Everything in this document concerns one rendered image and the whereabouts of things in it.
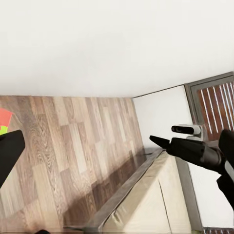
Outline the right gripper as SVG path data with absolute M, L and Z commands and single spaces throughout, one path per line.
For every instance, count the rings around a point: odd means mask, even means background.
M 173 156 L 180 157 L 182 160 L 190 162 L 199 167 L 205 167 L 212 160 L 212 150 L 205 142 L 184 140 L 172 137 L 171 141 L 166 138 L 150 135 L 150 140 L 157 143 Z

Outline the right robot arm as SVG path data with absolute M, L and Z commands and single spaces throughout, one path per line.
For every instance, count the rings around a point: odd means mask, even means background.
M 177 124 L 171 129 L 175 133 L 191 134 L 191 136 L 186 136 L 185 139 L 172 137 L 170 141 L 150 135 L 149 139 L 173 156 L 220 174 L 216 180 L 217 185 L 234 209 L 234 169 L 225 156 L 219 153 L 219 148 L 209 147 L 203 142 L 203 126 Z

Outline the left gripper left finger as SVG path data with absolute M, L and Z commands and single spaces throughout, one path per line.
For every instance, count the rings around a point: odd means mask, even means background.
M 25 149 L 22 130 L 0 135 L 0 188 Z

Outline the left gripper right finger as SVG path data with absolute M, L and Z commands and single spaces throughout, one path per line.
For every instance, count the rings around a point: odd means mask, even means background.
M 219 153 L 225 156 L 234 169 L 234 132 L 222 130 L 219 140 Z

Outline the jigsaw puzzle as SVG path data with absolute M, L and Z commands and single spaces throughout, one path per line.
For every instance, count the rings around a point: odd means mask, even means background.
M 3 135 L 7 132 L 8 125 L 11 119 L 12 112 L 0 108 L 0 135 Z

